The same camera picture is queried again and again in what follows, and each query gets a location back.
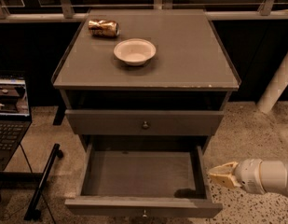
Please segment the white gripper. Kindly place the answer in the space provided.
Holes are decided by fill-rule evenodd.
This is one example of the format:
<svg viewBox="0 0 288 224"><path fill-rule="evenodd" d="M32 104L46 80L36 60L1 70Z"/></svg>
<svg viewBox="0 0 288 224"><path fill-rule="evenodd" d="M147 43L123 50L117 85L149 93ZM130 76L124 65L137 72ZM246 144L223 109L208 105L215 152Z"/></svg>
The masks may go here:
<svg viewBox="0 0 288 224"><path fill-rule="evenodd" d="M248 193L265 194L260 178L261 163L261 159L248 159L239 164L236 161L228 162L213 167L209 171L210 178L213 183L228 189L235 189L240 184L240 187Z"/></svg>

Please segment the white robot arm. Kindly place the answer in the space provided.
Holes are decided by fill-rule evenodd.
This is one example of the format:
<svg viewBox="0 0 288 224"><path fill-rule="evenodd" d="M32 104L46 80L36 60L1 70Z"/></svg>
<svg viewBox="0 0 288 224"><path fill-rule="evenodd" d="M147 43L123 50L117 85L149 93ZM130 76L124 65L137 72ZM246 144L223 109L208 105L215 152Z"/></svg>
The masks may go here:
<svg viewBox="0 0 288 224"><path fill-rule="evenodd" d="M247 193L277 193L288 198L288 162L248 159L232 161L209 170L211 181L228 189Z"/></svg>

